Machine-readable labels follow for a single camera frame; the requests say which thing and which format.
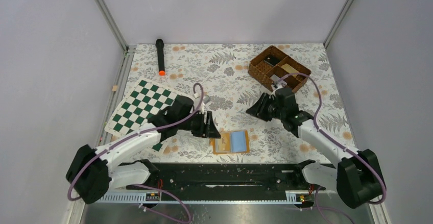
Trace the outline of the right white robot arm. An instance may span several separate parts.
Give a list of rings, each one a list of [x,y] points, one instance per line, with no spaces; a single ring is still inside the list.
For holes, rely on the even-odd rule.
[[[319,128],[314,116],[299,109],[290,88],[263,93],[246,113],[263,121],[280,120],[288,132],[315,147],[333,165],[314,160],[298,164],[300,171],[293,175],[297,188],[306,189],[311,184],[325,187],[352,209],[373,204],[377,197],[385,198],[387,189],[375,153],[338,143]]]

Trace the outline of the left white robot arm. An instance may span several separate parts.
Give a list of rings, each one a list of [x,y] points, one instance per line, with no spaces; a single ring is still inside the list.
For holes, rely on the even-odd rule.
[[[65,176],[70,183],[68,199],[81,198],[92,204],[111,189],[134,184],[154,188],[158,174],[141,161],[128,163],[126,159],[175,136],[179,130],[189,131],[194,137],[220,139],[212,112],[201,112],[193,106],[192,99],[180,95],[126,136],[96,148],[88,144],[80,147]]]

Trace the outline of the gold VIP card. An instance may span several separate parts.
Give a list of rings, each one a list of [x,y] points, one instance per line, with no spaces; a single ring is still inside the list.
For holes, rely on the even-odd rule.
[[[214,146],[216,153],[231,152],[230,134],[222,134],[221,138],[215,140]]]

